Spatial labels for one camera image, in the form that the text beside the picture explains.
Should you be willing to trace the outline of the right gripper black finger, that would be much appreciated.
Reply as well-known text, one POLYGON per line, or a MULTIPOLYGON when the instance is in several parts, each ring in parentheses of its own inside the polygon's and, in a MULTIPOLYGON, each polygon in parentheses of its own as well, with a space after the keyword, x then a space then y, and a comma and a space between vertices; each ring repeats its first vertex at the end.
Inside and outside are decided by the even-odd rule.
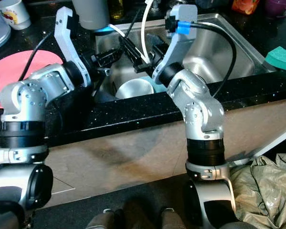
POLYGON ((152 52, 156 46, 158 46, 158 50, 165 52, 165 41, 156 34, 147 34, 147 48, 149 52, 152 52))
POLYGON ((122 36, 122 50, 134 65, 147 64, 145 56, 128 37, 122 36))

